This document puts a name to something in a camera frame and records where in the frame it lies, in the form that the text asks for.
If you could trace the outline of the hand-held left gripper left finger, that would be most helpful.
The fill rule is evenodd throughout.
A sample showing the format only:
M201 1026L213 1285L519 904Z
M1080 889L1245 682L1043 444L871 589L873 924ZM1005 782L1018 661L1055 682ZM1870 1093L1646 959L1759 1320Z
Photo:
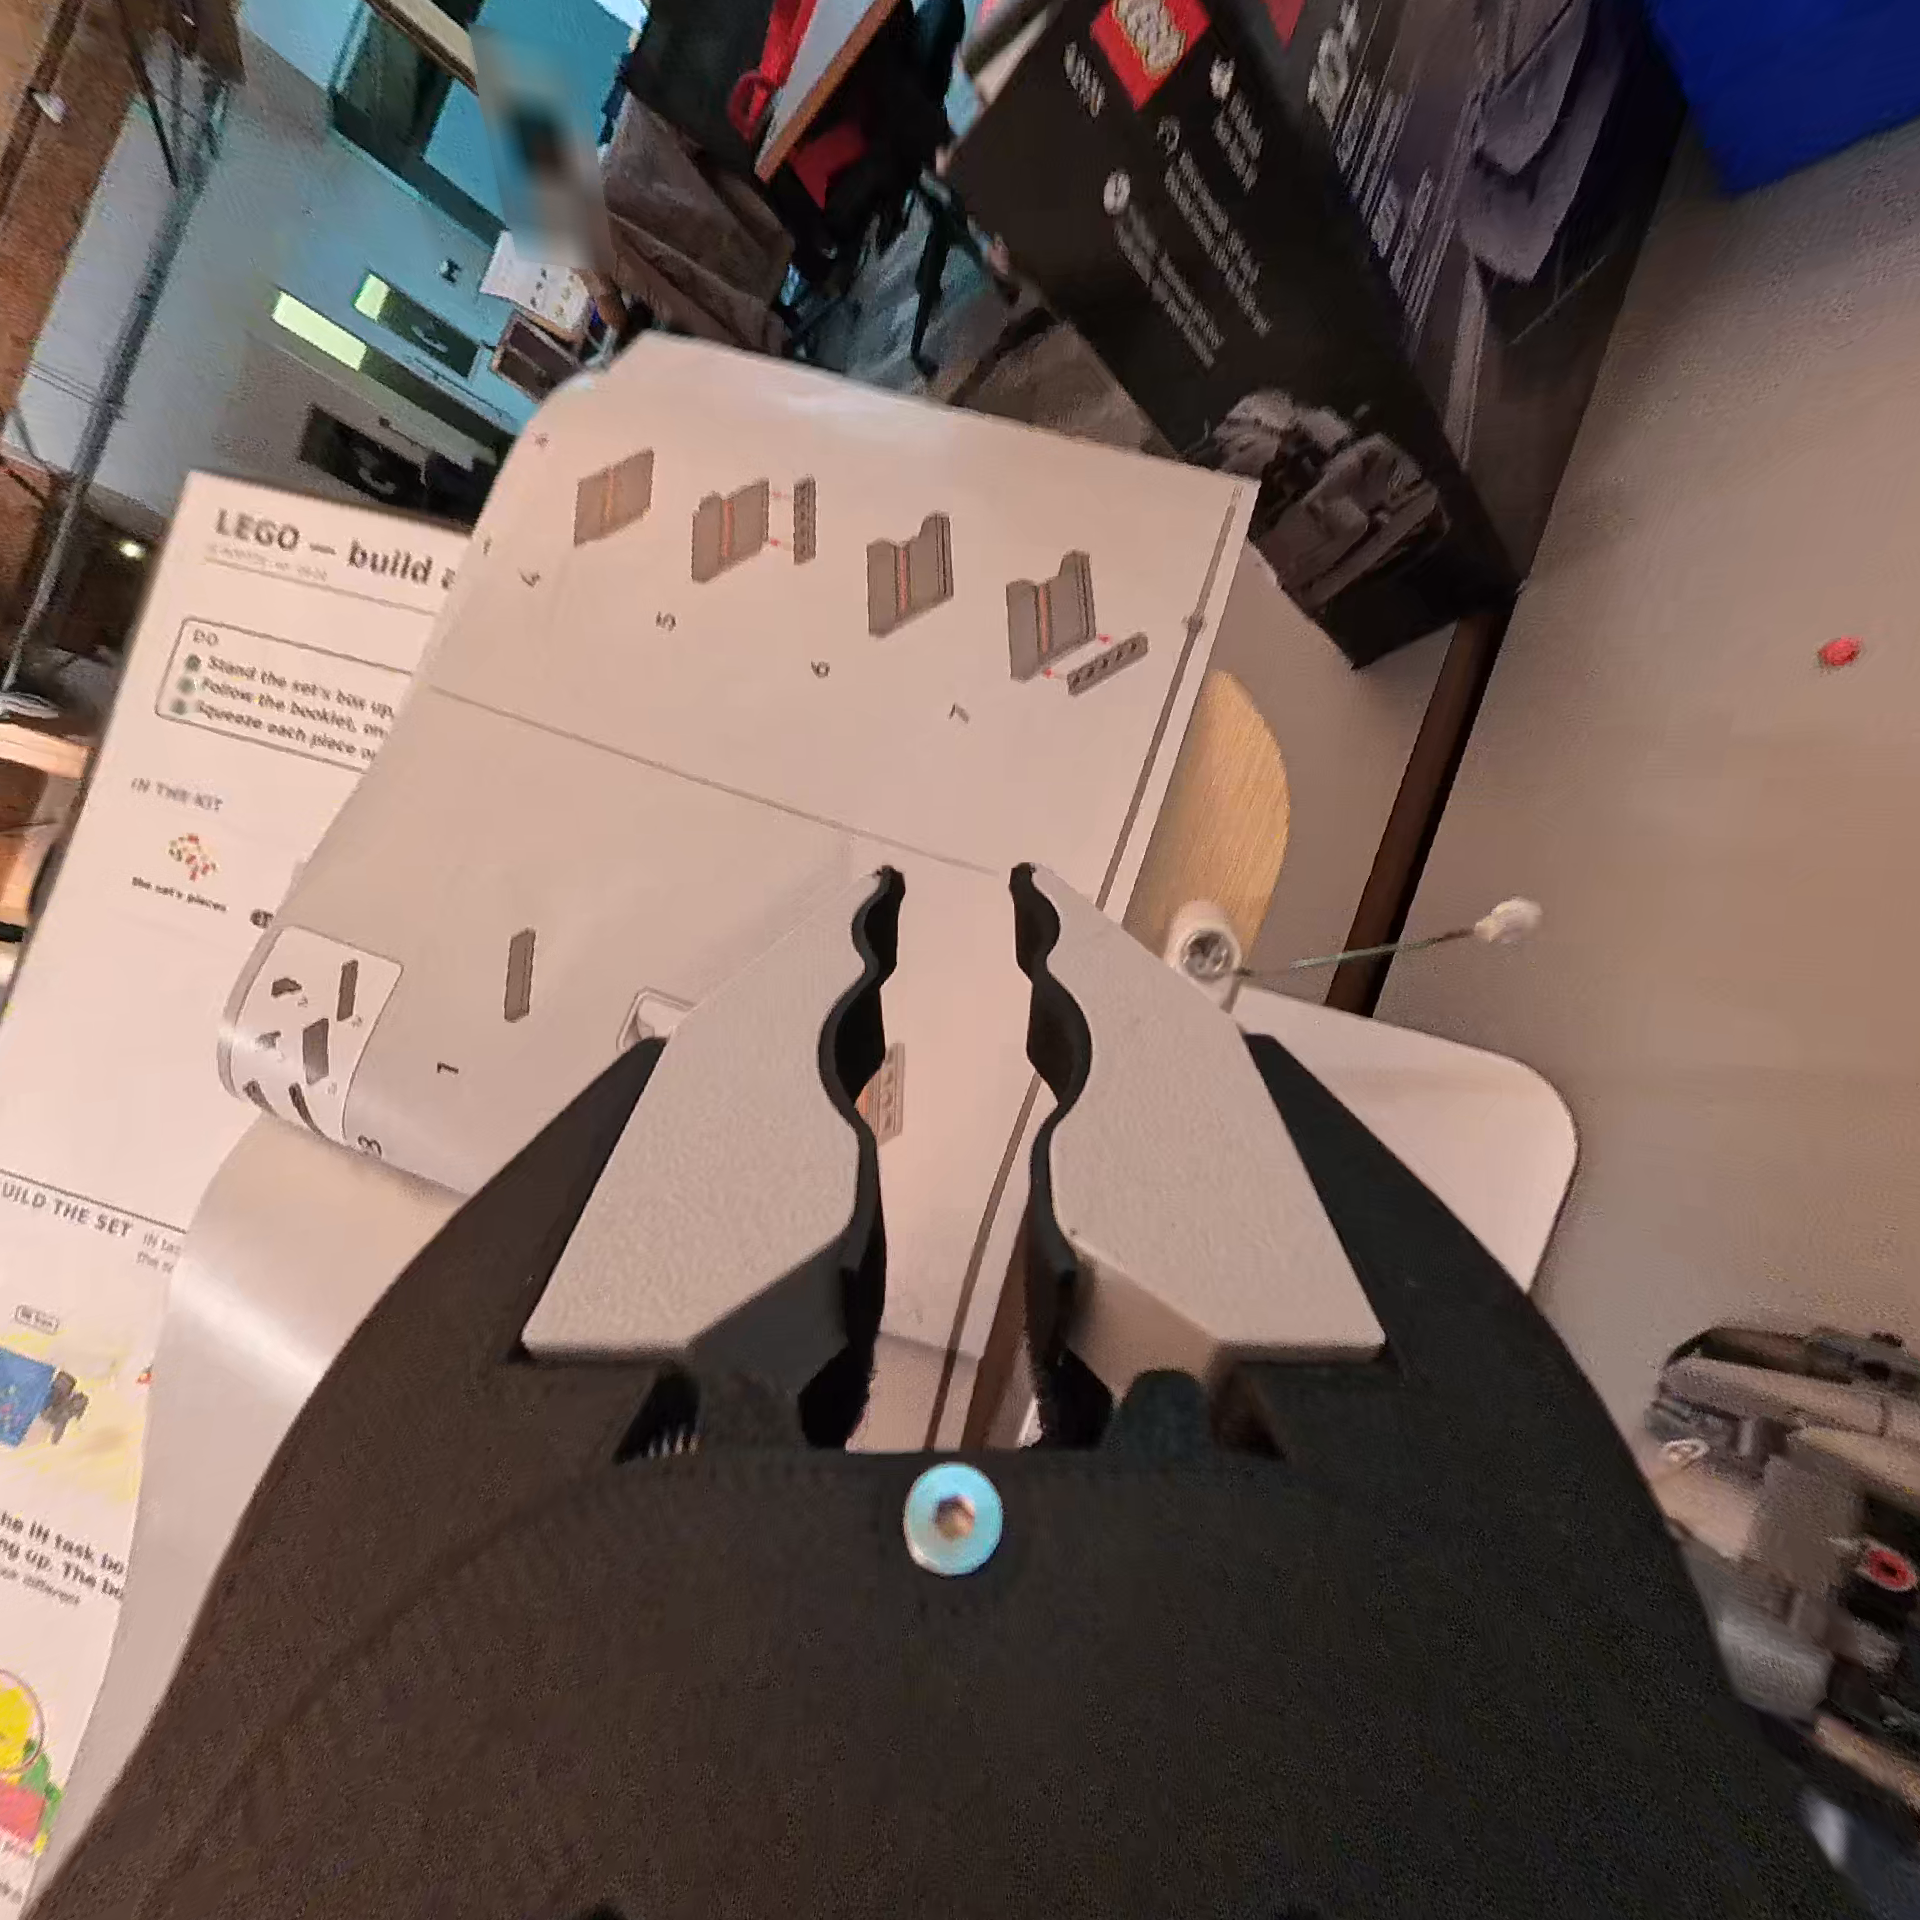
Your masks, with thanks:
M804 1436L862 1423L887 1304L879 1141L905 876L879 868L660 1041L523 1329L541 1360L666 1360L764 1384Z

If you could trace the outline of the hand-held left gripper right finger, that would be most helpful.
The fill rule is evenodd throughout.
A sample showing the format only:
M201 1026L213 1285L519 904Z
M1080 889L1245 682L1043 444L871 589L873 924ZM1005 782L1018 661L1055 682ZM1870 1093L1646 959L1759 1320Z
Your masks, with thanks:
M1038 1440L1088 1446L1157 1371L1221 1391L1249 1363L1370 1363L1386 1333L1230 1011L1236 946L1204 971L1142 946L1044 865L1010 876L1027 1054L1053 1112L1029 1162L1027 1360Z

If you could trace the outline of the grey lego car model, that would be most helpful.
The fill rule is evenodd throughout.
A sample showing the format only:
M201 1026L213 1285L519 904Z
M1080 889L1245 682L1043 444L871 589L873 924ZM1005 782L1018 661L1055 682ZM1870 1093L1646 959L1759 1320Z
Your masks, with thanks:
M1740 1702L1916 1827L1916 1345L1707 1327L1661 1367L1646 1479Z

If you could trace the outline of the black lego set box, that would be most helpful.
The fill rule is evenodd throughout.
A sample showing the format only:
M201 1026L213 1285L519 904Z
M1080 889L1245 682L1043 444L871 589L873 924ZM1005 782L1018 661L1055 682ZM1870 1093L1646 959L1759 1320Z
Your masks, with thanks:
M1522 586L1681 129L1646 5L991 5L962 59L962 203L1352 664Z

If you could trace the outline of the white adjustable stand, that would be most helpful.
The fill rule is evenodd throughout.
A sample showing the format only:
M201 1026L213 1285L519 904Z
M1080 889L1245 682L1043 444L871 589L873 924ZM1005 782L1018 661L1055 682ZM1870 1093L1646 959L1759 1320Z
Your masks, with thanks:
M1566 1524L1526 1446L1598 1411L1499 1269L1543 1263L1572 1113L1478 1047L1248 1007L1304 1020L1232 1013L1381 1359L1147 1375L1096 1441L1044 1446L1027 1182L919 1445L862 1417L815 1446L764 1384L666 1360L534 1359L658 1056L635 1041L370 1267L35 1915L1387 1915L1429 1893L1420 1846L1520 1911L1546 1842L1468 1854L1499 1792L1549 1805L1508 1719L1572 1695ZM1055 1100L1027 1064L1029 1180ZM856 1100L879 1142L883 1067ZM262 1267L337 1284L404 1171L262 1125L248 1150L308 1155Z

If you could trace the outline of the instruction booklet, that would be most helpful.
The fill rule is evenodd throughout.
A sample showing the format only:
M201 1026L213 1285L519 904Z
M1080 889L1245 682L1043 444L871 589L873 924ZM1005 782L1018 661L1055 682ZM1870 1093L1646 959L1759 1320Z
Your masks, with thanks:
M473 1191L861 876L905 880L869 1446L940 1428L1039 1121L1009 876L1121 920L1256 482L647 333L515 444L235 981L227 1091Z

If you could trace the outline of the printed task sheet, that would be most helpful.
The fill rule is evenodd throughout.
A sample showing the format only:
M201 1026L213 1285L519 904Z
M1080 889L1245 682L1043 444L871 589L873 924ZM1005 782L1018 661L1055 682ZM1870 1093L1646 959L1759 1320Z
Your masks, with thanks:
M66 1824L175 1263L248 1126L230 989L385 742L466 544L189 476L30 924L2 1026L6 1915Z

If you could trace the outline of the blue storage bin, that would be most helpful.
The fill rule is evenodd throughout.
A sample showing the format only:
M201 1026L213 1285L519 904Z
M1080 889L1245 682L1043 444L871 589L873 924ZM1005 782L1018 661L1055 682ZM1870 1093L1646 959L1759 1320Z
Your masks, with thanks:
M1727 194L1918 116L1916 1L1647 1L1646 12Z

